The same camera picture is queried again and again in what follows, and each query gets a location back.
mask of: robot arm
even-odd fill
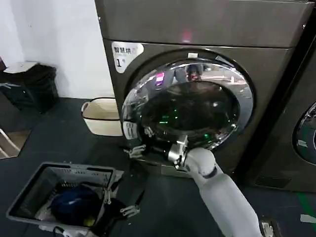
[[[234,181],[204,148],[190,150],[183,167],[196,182],[200,195],[226,237],[261,237],[258,216]]]

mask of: basket handle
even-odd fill
[[[90,102],[85,102],[81,107],[81,112],[83,112],[89,106],[89,104]]]

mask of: gray laundry basket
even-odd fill
[[[111,167],[43,163],[15,199],[6,215],[14,221],[47,227],[59,226],[67,230],[87,230],[88,227],[84,226],[70,226],[57,221],[41,221],[36,219],[36,213],[55,194],[57,184],[75,185],[90,182],[107,188],[113,183],[115,176],[115,169]]]

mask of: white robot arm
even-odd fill
[[[258,216],[234,181],[204,148],[187,153],[186,137],[172,145],[168,159],[184,168],[196,182],[200,195],[226,237],[262,237]]]

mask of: washing machine door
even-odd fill
[[[214,149],[247,125],[253,94],[245,76],[216,59],[185,59],[144,75],[128,93],[122,126],[130,144],[176,142]]]
[[[316,103],[314,103],[298,122],[293,134],[296,151],[305,161],[316,164]]]

